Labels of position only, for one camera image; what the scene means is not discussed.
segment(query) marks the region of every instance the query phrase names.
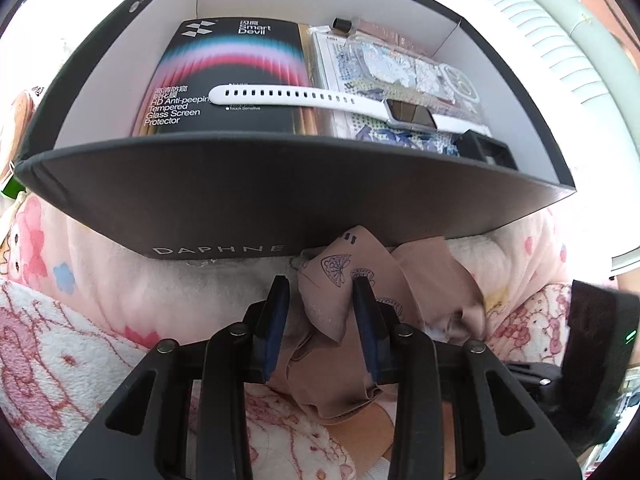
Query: screen protector box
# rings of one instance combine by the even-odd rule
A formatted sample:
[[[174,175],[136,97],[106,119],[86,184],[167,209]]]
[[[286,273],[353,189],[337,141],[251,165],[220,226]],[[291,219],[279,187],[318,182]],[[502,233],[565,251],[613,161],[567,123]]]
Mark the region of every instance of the screen protector box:
[[[260,18],[181,23],[147,89],[133,136],[212,130],[316,134],[309,108],[220,106],[207,97],[221,84],[309,86],[303,27]]]

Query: smart devil logo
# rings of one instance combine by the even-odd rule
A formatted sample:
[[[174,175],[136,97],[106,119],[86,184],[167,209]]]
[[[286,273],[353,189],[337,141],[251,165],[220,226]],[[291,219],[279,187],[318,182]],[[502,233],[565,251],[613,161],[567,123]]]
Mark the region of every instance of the smart devil logo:
[[[193,30],[187,30],[183,32],[183,36],[190,36],[191,38],[195,38],[198,34],[209,34],[211,30],[206,27],[212,27],[216,22],[206,22],[202,20],[200,23],[190,23],[187,25],[188,28],[192,28]]]

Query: black robotic device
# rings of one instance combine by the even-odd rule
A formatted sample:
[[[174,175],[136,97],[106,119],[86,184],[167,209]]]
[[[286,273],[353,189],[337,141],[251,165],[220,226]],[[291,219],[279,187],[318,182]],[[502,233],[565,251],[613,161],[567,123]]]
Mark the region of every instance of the black robotic device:
[[[574,298],[606,295],[598,291],[574,282]],[[638,326],[638,298],[618,298],[604,310],[610,319],[604,323],[597,322],[601,301],[578,308],[572,301],[560,369],[504,364],[477,340],[462,347],[434,342],[400,323],[391,306],[376,301],[367,279],[356,278],[353,306],[367,370],[378,384],[399,385],[389,479],[443,478],[443,400],[453,406],[456,478],[580,479],[575,455],[612,431],[633,346],[618,338]],[[288,309],[289,282],[277,276],[267,300],[210,340],[160,341],[82,432],[56,479],[185,478],[191,388],[202,380],[195,480],[250,480],[242,385],[269,379]],[[593,361],[578,358],[584,352]]]

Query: black square object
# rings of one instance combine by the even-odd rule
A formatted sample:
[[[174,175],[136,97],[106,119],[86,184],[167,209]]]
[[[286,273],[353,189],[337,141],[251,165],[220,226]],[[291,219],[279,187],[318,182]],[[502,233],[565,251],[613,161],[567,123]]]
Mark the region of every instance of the black square object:
[[[518,171],[511,150],[504,142],[467,130],[454,144],[458,147],[460,156]]]

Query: box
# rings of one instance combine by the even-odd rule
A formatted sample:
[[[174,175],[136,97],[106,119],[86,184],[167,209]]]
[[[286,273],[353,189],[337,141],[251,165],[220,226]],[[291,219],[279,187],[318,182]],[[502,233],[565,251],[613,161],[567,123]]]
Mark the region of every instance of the box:
[[[492,135],[510,147],[520,171],[249,129],[131,136],[180,23],[245,16],[316,26],[356,15],[415,38],[434,60],[467,74]],[[167,259],[296,254],[356,224],[387,246],[477,235],[575,191],[548,125],[513,72],[463,17],[434,0],[126,0],[50,85],[15,171],[88,227]]]

